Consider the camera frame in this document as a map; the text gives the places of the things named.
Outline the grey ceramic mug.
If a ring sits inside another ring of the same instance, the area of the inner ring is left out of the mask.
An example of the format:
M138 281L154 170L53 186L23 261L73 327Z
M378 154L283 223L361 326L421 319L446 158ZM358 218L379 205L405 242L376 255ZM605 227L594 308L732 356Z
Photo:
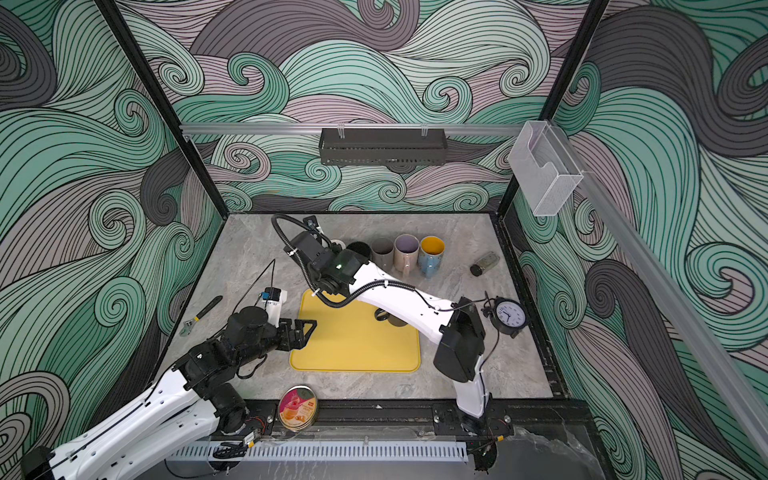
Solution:
M394 262L394 243L389 238L376 238L371 242L373 262L382 270L390 271Z

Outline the pink ceramic mug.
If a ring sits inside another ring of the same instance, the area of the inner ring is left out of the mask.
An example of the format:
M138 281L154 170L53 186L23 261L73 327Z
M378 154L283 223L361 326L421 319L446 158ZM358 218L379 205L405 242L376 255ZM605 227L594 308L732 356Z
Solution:
M410 275L417 265L419 240L411 234L401 234L394 241L394 268L403 277Z

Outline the blue butterfly mug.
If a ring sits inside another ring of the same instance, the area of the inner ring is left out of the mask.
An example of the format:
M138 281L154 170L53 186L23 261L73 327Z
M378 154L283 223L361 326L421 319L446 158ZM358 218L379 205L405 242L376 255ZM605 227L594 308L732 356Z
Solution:
M444 252L445 243L437 236L426 236L420 241L417 265L425 278L432 278L437 273Z

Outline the white-base black handle mug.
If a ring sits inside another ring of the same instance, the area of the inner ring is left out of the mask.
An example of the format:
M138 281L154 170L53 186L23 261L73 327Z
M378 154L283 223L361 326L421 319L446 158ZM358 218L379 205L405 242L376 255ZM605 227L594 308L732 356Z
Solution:
M372 249L371 247L362 241L355 241L347 245L347 249L355 252L356 254L359 254L366 260L370 260L372 258Z

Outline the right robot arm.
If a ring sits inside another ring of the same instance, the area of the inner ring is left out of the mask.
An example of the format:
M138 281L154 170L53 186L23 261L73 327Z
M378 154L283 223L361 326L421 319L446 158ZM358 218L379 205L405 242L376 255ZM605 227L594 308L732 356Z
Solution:
M486 332L476 301L429 295L367 257L333 244L315 224L285 214L273 215L271 224L313 296L335 309L361 301L415 328L436 346L433 364L453 382L459 410L474 420L484 416Z

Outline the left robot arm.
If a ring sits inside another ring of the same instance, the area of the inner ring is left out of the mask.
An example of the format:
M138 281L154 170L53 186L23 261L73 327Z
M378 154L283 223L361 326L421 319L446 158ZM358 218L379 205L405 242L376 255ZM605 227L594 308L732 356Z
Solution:
M272 323L265 309L243 308L106 420L55 449L25 454L23 478L129 478L200 437L240 434L249 412L232 379L243 365L262 364L274 350L304 348L316 327L314 320Z

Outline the black ceramic mug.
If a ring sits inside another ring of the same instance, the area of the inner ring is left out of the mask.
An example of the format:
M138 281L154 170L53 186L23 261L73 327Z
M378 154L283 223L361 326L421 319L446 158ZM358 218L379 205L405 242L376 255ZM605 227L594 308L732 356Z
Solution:
M383 309L376 309L374 312L374 317L377 321L388 322L390 325L394 327L404 327L407 325L405 321L403 321L399 317L394 316Z

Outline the yellow plastic tray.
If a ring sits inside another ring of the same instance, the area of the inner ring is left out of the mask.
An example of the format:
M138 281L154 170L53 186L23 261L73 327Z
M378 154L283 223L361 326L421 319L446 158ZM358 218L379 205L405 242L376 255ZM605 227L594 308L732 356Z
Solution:
M420 368L419 332L375 317L375 307L356 300L330 308L309 290L299 310L301 320L317 327L306 346L294 350L290 365L298 371L411 373Z

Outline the round colourful tin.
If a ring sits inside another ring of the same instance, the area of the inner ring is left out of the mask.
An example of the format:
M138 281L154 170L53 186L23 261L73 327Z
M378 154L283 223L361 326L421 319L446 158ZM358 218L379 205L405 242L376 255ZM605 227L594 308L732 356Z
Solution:
M319 401L308 386L289 389L278 404L278 418L284 428L299 432L310 427L316 420Z

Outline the glass jar black lid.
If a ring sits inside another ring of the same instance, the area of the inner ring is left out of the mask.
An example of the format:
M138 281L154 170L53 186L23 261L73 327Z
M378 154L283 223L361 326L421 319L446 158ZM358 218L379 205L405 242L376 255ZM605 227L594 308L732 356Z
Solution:
M494 268L499 261L500 257L497 253L487 252L470 266L470 273L475 277L480 277Z

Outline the black alarm clock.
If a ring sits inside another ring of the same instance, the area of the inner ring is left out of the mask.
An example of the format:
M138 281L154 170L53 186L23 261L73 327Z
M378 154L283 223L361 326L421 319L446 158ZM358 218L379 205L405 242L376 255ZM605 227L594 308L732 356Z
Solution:
M513 299L491 298L484 304L482 312L500 334L510 338L517 337L528 325L523 306Z

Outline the black handled tool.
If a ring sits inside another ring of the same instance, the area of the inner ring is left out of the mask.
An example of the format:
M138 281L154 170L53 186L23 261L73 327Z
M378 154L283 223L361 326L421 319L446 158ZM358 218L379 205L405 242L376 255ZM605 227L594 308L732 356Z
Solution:
M209 301L196 315L194 315L192 318L189 318L185 320L182 323L182 327L180 330L180 336L186 337L188 336L196 326L196 324L204 318L213 308L215 308L221 301L223 300L222 295L215 296L211 301Z

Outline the black wall shelf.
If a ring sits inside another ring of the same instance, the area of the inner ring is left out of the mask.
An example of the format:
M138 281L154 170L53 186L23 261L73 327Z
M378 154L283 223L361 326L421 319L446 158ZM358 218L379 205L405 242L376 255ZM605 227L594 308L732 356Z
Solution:
M448 153L443 130L324 129L319 138L321 162L330 166L440 165Z

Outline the aluminium wall rail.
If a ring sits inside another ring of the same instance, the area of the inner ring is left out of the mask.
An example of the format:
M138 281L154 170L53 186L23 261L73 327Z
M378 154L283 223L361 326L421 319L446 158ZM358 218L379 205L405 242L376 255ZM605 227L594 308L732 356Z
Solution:
M403 124L403 123L281 123L195 122L179 126L183 135L320 135L324 129L344 135L347 130L443 130L447 136L515 136L523 124Z

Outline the clear plastic wall bin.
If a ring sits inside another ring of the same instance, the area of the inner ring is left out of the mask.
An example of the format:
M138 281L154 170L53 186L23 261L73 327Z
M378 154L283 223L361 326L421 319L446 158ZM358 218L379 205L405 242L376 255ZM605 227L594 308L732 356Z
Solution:
M583 179L567 135L549 121L526 122L507 159L537 217L557 216Z

